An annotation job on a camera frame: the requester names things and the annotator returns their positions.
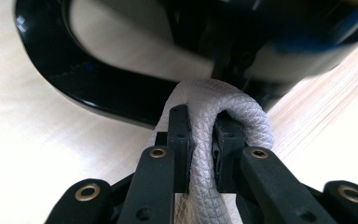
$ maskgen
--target black plastic component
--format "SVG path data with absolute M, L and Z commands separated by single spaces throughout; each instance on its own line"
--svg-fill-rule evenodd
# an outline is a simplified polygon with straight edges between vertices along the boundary
M 112 193 L 110 197 L 109 211 L 106 215 L 112 224 L 117 223 L 123 204 L 126 201 L 132 178 L 133 174 L 128 175 L 111 187 Z
M 16 25 L 28 56 L 57 90 L 86 108 L 156 125 L 176 83 L 102 63 L 69 27 L 69 0 L 18 0 Z
M 170 110 L 167 145 L 175 153 L 175 192 L 187 193 L 194 144 L 186 105 Z
M 245 136 L 239 122 L 226 113 L 219 114 L 214 123 L 214 178 L 220 193 L 237 193 L 235 179 L 240 171 L 242 150 L 246 147 Z
M 338 223 L 358 223 L 358 185 L 332 181 L 324 186 L 325 209 Z
M 265 223 L 336 223 L 272 151 L 245 148 L 241 170 Z
M 77 182 L 62 195 L 46 223 L 104 223 L 107 219 L 103 219 L 103 212 L 110 196 L 110 186 L 105 181 L 86 179 Z
M 94 179 L 76 183 L 47 223 L 173 223 L 175 191 L 191 193 L 188 153 L 193 145 L 186 106 L 174 107 L 170 118 L 169 131 L 158 133 L 157 145 L 144 150 L 133 175 L 112 187 Z M 324 192 L 312 189 L 298 182 L 272 151 L 241 150 L 245 140 L 238 122 L 221 114 L 214 128 L 220 158 L 214 161 L 216 185 L 220 192 L 237 194 L 243 223 L 358 223 L 358 185 L 333 181 Z M 175 150 L 163 146 L 167 142 Z
M 139 160 L 118 223 L 173 223 L 174 154 L 150 147 Z

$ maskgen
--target light wood surface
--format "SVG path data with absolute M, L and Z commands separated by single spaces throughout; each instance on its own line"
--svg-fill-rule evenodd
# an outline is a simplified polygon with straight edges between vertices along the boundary
M 24 51 L 13 8 L 0 1 L 0 223 L 43 223 L 75 182 L 114 184 L 132 173 L 152 131 L 93 114 L 54 90 Z M 184 61 L 160 64 L 170 71 Z M 334 71 L 300 82 L 268 115 L 273 150 L 300 181 L 319 190 L 329 180 L 358 183 L 358 49 Z

